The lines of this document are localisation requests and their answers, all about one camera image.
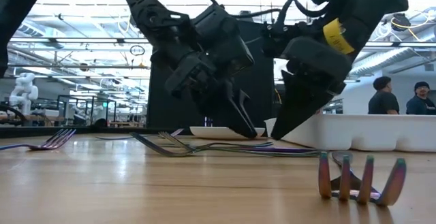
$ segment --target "yellow label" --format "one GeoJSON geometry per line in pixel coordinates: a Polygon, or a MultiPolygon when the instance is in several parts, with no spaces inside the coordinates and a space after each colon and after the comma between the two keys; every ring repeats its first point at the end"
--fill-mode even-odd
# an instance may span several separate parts
{"type": "Polygon", "coordinates": [[[353,47],[348,44],[347,40],[341,34],[341,23],[336,18],[322,28],[324,37],[328,45],[343,54],[349,54],[354,51],[353,47]]]}

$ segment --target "person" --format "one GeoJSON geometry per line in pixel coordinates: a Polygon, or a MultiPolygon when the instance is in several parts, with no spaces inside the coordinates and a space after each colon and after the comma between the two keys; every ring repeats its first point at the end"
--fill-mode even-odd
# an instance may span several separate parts
{"type": "Polygon", "coordinates": [[[430,86],[427,82],[415,84],[415,96],[406,104],[406,114],[436,115],[435,104],[428,98],[430,86]]]}
{"type": "Polygon", "coordinates": [[[391,79],[386,76],[376,78],[373,87],[376,90],[368,103],[368,114],[398,114],[400,105],[392,94],[391,79]]]}

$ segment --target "black t-shirt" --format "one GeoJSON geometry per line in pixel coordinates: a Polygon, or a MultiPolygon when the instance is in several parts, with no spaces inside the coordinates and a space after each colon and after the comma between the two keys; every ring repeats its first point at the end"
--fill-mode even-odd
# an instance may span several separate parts
{"type": "Polygon", "coordinates": [[[368,103],[368,114],[387,114],[389,110],[400,112],[400,105],[394,94],[378,91],[368,103]]]}
{"type": "Polygon", "coordinates": [[[415,115],[436,115],[435,104],[429,99],[421,99],[418,96],[407,102],[407,114],[415,115]]]}

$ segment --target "table surface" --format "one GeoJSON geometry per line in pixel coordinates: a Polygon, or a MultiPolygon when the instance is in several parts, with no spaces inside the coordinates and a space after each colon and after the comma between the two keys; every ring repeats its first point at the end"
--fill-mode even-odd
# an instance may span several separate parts
{"type": "MultiPolygon", "coordinates": [[[[407,162],[400,199],[394,206],[378,208],[323,200],[317,190],[316,158],[224,152],[166,158],[134,139],[97,140],[95,136],[75,135],[53,151],[0,151],[0,223],[409,224],[434,223],[436,218],[436,193],[431,190],[436,182],[435,154],[373,153],[373,185],[379,190],[395,159],[404,157],[407,162]]],[[[163,140],[156,135],[150,138],[163,140]]],[[[0,140],[0,145],[37,144],[45,139],[0,140]]],[[[354,155],[358,176],[366,155],[354,155]]],[[[330,171],[332,177],[339,175],[331,160],[330,171]]]]}

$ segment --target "white tray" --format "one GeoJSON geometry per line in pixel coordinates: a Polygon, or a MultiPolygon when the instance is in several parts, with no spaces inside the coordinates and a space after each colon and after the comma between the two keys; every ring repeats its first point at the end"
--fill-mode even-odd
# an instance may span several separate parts
{"type": "MultiPolygon", "coordinates": [[[[198,138],[217,139],[217,140],[246,140],[242,135],[237,134],[227,127],[190,127],[191,132],[198,138]]],[[[255,128],[261,137],[265,128],[255,128]]]]}
{"type": "MultiPolygon", "coordinates": [[[[275,118],[265,123],[270,136],[275,118]]],[[[436,116],[318,114],[283,140],[322,150],[436,152],[434,128],[436,116]]]]}

